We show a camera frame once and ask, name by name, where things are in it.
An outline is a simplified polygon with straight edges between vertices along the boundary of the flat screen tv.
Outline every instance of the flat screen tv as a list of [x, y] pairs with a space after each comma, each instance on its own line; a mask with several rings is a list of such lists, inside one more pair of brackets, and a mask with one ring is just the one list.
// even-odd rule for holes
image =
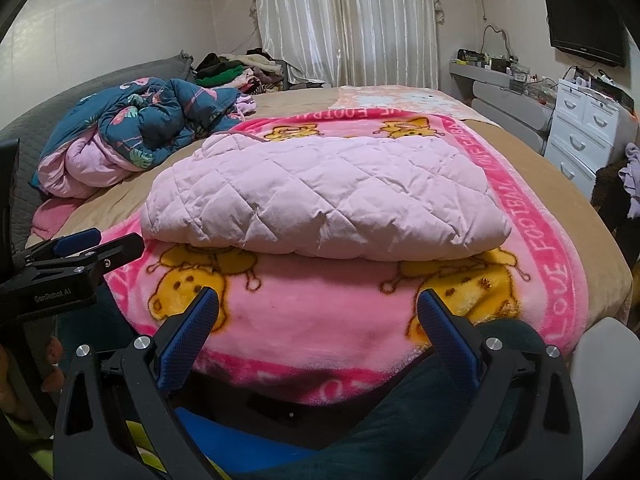
[[625, 29], [608, 0], [546, 0], [551, 46], [608, 66], [625, 66]]

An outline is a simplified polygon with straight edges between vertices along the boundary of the metal screw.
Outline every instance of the metal screw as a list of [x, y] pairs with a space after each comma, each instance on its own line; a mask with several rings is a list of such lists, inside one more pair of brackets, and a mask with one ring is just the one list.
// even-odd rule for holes
[[133, 346], [138, 350], [144, 350], [151, 344], [151, 339], [149, 339], [146, 335], [141, 335], [133, 342]]
[[85, 355], [87, 355], [90, 352], [90, 348], [89, 345], [80, 345], [77, 349], [76, 349], [76, 355], [78, 357], [84, 357]]
[[546, 347], [546, 354], [553, 358], [560, 357], [560, 350], [557, 346], [549, 345]]
[[502, 349], [502, 341], [497, 337], [490, 337], [484, 342], [484, 344], [489, 350], [498, 351]]

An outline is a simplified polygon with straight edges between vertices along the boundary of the curtain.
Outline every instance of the curtain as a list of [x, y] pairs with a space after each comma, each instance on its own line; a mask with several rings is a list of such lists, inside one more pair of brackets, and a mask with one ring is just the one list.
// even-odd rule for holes
[[256, 0], [264, 49], [295, 80], [437, 88], [434, 0]]

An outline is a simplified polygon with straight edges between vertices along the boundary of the white wall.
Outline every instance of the white wall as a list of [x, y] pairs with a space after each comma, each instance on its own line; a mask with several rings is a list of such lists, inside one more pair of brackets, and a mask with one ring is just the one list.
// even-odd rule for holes
[[[175, 56], [198, 64], [254, 29], [251, 0], [28, 0], [0, 43], [0, 128], [65, 89]], [[259, 44], [255, 34], [243, 47]]]
[[[482, 20], [481, 0], [476, 0], [478, 9], [478, 44], [482, 45], [482, 32], [487, 24], [496, 28], [504, 28], [510, 38], [511, 48], [520, 63], [529, 66], [532, 73], [557, 80], [574, 64], [590, 67], [593, 62], [577, 56], [571, 56], [552, 48], [549, 41], [546, 23], [545, 0], [484, 0], [487, 22]], [[640, 52], [630, 40], [630, 60], [626, 68], [611, 68], [596, 65], [591, 71], [597, 73], [599, 68], [607, 72], [620, 86], [640, 104]], [[505, 54], [504, 41], [501, 35], [494, 34], [491, 29], [486, 34], [485, 51], [496, 56]]]
[[440, 89], [460, 98], [460, 92], [449, 74], [449, 61], [455, 59], [460, 48], [474, 49], [478, 39], [478, 21], [474, 0], [440, 0], [444, 23], [436, 27], [440, 57]]

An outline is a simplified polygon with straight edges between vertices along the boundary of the human hand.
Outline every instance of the human hand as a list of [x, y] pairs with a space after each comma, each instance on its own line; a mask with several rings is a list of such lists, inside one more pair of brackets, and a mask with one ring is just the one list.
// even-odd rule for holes
[[[55, 337], [51, 338], [47, 346], [47, 362], [51, 365], [58, 364], [62, 359], [62, 345]], [[9, 385], [7, 377], [9, 370], [9, 355], [0, 346], [0, 411], [23, 421], [31, 420], [31, 414], [26, 406], [18, 400], [14, 390]], [[53, 372], [47, 376], [42, 383], [43, 392], [58, 392], [65, 383], [62, 370], [55, 367]]]

